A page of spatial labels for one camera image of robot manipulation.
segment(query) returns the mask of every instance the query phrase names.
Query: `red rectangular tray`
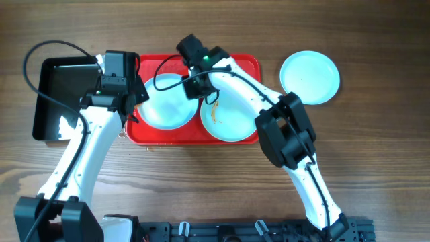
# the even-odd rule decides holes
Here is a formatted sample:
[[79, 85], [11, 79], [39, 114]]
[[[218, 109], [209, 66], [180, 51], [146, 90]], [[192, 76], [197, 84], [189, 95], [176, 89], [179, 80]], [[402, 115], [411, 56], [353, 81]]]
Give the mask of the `red rectangular tray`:
[[[171, 54], [144, 54], [140, 56], [139, 75], [142, 77], [144, 83], [154, 77], [155, 69], [169, 56]], [[235, 59], [245, 72], [261, 82], [260, 65], [254, 56], [250, 54], [231, 54], [231, 57]], [[178, 57], [167, 61], [161, 67], [158, 74], [163, 73], [188, 75], [188, 69], [183, 65], [181, 58]], [[202, 100], [200, 100], [199, 108], [194, 117], [186, 125], [175, 130], [158, 130], [153, 128], [143, 121], [137, 110], [134, 110], [133, 114], [139, 119], [140, 123], [127, 121], [127, 137], [138, 145], [239, 145], [252, 144], [258, 141], [257, 132], [254, 132], [254, 134], [245, 140], [234, 143], [214, 138], [206, 131], [200, 119], [201, 102]]]

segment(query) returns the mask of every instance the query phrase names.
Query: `black mounting base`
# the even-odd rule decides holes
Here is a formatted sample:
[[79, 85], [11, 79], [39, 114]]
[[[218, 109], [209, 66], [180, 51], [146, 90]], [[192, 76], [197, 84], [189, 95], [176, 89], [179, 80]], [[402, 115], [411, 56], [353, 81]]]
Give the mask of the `black mounting base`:
[[[375, 242], [372, 220], [348, 218], [349, 229], [338, 242]], [[242, 242], [265, 242], [254, 223], [192, 223], [189, 236], [179, 236], [179, 225], [170, 223], [141, 223], [147, 242], [225, 242], [226, 237], [235, 235]], [[323, 238], [307, 220], [287, 220], [282, 223], [267, 223], [273, 242], [317, 242]]]

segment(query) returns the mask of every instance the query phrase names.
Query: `wood grain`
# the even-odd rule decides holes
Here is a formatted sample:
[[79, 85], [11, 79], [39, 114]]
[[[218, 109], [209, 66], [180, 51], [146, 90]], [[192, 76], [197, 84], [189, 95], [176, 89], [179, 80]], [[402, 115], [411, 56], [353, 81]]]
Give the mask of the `wood grain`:
[[[36, 95], [21, 76], [24, 54], [61, 39], [93, 54], [175, 52], [194, 33], [206, 46], [254, 55], [267, 86], [299, 50], [329, 56], [341, 73], [334, 99], [306, 110], [318, 162], [349, 216], [375, 220], [378, 241], [430, 241], [430, 4], [428, 1], [84, 1], [0, 3], [0, 241], [17, 241], [13, 207], [33, 196], [66, 143], [32, 139]], [[29, 64], [77, 56], [39, 50]], [[259, 145], [112, 145], [95, 186], [93, 212], [142, 221], [214, 222], [304, 218], [288, 176]]]

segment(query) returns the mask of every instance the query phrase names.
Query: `robotic arm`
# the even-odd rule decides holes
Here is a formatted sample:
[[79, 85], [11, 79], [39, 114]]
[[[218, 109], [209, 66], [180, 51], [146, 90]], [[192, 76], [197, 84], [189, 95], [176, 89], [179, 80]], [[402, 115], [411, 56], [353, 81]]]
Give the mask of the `robotic arm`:
[[[315, 132], [300, 99], [293, 93], [283, 96], [270, 90], [246, 74], [223, 49], [216, 47], [209, 51], [194, 35], [184, 38], [177, 50], [190, 69], [191, 79], [183, 83], [187, 97], [196, 99], [223, 91], [247, 107], [255, 117], [263, 152], [276, 167], [290, 175], [304, 203], [307, 219], [329, 241], [341, 236], [349, 228], [348, 222], [333, 202], [319, 172], [313, 145]], [[32, 241], [52, 240], [54, 235], [48, 220], [58, 214], [62, 215], [62, 234], [59, 236], [65, 241], [141, 240], [142, 231], [136, 217], [106, 216], [98, 223], [89, 210], [95, 181], [109, 147], [133, 112], [134, 105], [149, 99], [136, 74], [135, 59], [135, 53], [106, 52], [105, 73], [100, 85], [88, 90], [81, 100], [81, 113], [89, 127], [87, 139], [66, 184], [53, 198], [56, 202]], [[82, 131], [79, 120], [74, 138], [38, 196], [21, 198], [17, 203], [15, 221], [22, 241], [46, 201], [52, 198], [77, 151]]]

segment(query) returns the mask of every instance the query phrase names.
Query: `white plate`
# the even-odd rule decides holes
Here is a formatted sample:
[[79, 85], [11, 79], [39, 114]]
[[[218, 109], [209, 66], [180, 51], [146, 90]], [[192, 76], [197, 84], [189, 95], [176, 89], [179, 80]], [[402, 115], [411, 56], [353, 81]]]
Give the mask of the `white plate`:
[[315, 51], [297, 52], [283, 63], [281, 84], [286, 93], [294, 92], [304, 104], [329, 101], [339, 89], [341, 79], [336, 65]]
[[[161, 74], [155, 79], [158, 88], [181, 81], [181, 75]], [[149, 100], [138, 107], [142, 119], [153, 128], [173, 130], [187, 124], [197, 112], [199, 100], [188, 100], [182, 85], [166, 91], [157, 91], [151, 78], [145, 83]]]
[[[215, 97], [216, 93], [213, 93], [208, 97], [208, 102]], [[226, 142], [244, 140], [256, 130], [252, 113], [223, 91], [220, 91], [220, 97], [214, 104], [202, 103], [200, 118], [209, 134]]]

